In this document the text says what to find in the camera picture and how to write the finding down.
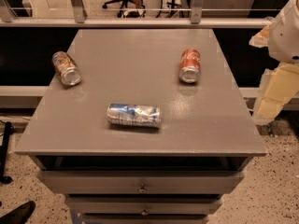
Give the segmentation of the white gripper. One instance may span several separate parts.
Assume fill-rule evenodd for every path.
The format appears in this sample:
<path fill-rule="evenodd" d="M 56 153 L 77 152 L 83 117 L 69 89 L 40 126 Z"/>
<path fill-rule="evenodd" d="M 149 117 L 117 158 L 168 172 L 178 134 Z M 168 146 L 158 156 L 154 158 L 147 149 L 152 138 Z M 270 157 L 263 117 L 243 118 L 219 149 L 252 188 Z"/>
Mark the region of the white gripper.
<path fill-rule="evenodd" d="M 299 8 L 298 0 L 289 0 L 272 24 L 254 35 L 249 44 L 255 48 L 268 46 L 269 55 L 280 63 L 275 70 L 262 75 L 252 118 L 274 120 L 299 92 Z"/>

